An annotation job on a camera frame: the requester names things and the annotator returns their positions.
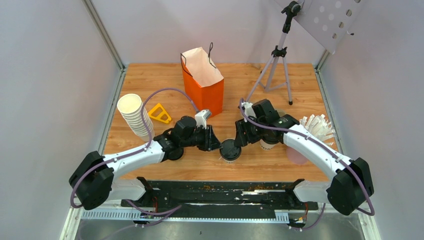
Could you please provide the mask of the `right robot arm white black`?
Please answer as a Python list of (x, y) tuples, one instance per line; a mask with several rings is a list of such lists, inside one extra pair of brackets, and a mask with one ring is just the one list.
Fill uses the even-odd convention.
[(370, 200), (375, 190), (370, 166), (364, 159), (353, 160), (332, 149), (296, 118), (289, 114), (279, 115), (268, 99), (251, 103), (241, 98), (238, 108), (243, 118), (235, 123), (234, 146), (237, 149), (257, 142), (270, 146), (281, 143), (312, 162), (329, 179), (316, 183), (300, 180), (285, 195), (290, 208), (298, 209), (305, 202), (317, 202), (330, 204), (345, 216), (355, 210), (375, 215)]

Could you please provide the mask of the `orange paper bag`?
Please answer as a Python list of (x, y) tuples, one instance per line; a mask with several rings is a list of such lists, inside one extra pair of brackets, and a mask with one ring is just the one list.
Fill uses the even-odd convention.
[(212, 117), (222, 113), (224, 101), (224, 77), (211, 58), (213, 47), (211, 42), (208, 51), (197, 47), (180, 54), (185, 93)]

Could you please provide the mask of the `white paper coffee cup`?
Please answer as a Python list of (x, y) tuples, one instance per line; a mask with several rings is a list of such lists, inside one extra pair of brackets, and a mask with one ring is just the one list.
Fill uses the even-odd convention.
[(235, 163), (236, 162), (236, 160), (235, 159), (223, 159), (224, 160), (224, 162), (225, 163), (227, 163), (227, 164), (233, 164), (233, 163)]

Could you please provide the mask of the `black coffee cup lid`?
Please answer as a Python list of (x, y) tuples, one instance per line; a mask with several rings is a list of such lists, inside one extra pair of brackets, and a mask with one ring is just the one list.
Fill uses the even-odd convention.
[(222, 159), (236, 160), (240, 157), (242, 153), (241, 147), (236, 147), (234, 145), (234, 139), (229, 138), (222, 142), (221, 149), (219, 153)]

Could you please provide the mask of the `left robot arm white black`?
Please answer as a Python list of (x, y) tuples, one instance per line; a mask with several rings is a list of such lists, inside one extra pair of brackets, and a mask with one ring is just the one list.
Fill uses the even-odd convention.
[(151, 190), (140, 180), (124, 183), (119, 178), (147, 165), (178, 160), (188, 147), (210, 152), (222, 148), (222, 143), (210, 124), (197, 126), (193, 117), (183, 116), (173, 128), (141, 146), (106, 155), (88, 153), (69, 178), (71, 206), (93, 210), (114, 199), (135, 200), (142, 207), (149, 206), (153, 201)]

